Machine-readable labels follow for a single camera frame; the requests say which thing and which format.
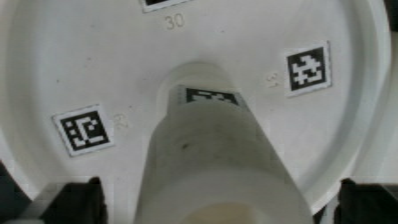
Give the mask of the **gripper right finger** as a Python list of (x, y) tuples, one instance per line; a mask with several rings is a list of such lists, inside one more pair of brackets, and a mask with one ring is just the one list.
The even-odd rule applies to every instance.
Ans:
[(334, 224), (398, 224), (398, 199), (380, 184), (341, 180)]

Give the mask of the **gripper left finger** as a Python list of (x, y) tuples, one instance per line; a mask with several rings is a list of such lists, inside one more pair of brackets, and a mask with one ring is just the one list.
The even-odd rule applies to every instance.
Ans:
[(108, 224), (101, 179), (66, 183), (55, 193), (32, 201), (23, 217), (42, 224)]

